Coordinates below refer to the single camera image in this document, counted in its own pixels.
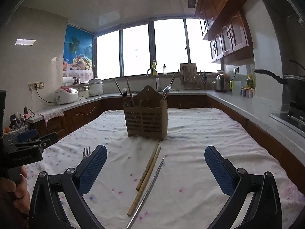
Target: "countertop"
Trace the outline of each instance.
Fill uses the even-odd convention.
[[[219,101],[265,130],[284,145],[291,153],[293,153],[293,155],[296,156],[303,165],[305,165],[305,138],[281,122],[269,117],[270,113],[278,113],[279,111],[272,109],[256,96],[254,96],[253,99],[249,99],[242,96],[234,96],[231,92],[218,93],[214,90],[179,90],[179,92],[172,92],[169,93],[169,95],[207,95],[216,101]],[[67,111],[90,102],[118,97],[121,97],[120,93],[103,94],[100,96],[90,97],[86,100],[76,101],[71,104],[50,106],[44,110],[35,112],[36,116],[29,119],[28,122],[36,123],[43,120],[43,116],[38,114],[50,109],[61,108],[63,111]]]

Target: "hand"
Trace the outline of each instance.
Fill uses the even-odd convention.
[[[16,184],[9,179],[0,177],[0,192],[14,192],[17,199],[14,200],[14,206],[20,210],[21,213],[29,213],[30,211],[30,194],[27,191],[27,173],[24,166],[21,167],[21,182]]]

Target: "electric kettle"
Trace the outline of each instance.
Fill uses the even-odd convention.
[[[226,92],[225,90],[225,74],[219,74],[215,80],[215,91]]]

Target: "wall socket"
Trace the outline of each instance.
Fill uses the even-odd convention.
[[[37,89],[43,89],[45,87],[45,84],[43,82],[30,83],[29,91],[35,90],[35,86],[37,86]]]

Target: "mural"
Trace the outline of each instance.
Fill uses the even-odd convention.
[[[67,26],[63,49],[64,77],[79,77],[81,81],[93,78],[92,43],[92,34]]]

